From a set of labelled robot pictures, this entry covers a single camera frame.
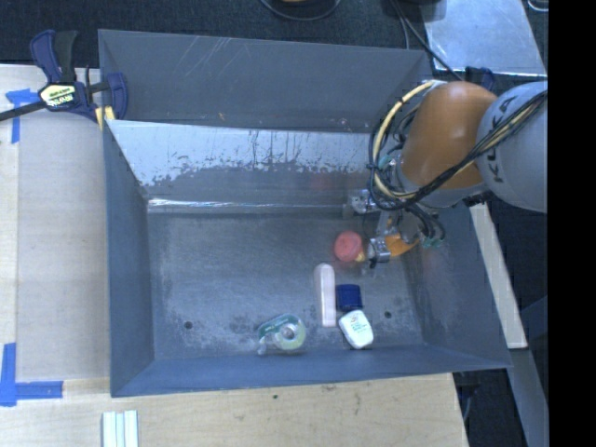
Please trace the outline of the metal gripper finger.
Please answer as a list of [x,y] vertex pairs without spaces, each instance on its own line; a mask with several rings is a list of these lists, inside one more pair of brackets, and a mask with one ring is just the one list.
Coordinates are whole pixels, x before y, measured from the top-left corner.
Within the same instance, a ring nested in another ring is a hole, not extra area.
[[345,203],[348,216],[363,216],[378,211],[377,204],[367,189],[349,191]]
[[367,257],[370,268],[375,268],[379,264],[386,264],[390,261],[390,250],[383,238],[374,237],[369,240]]

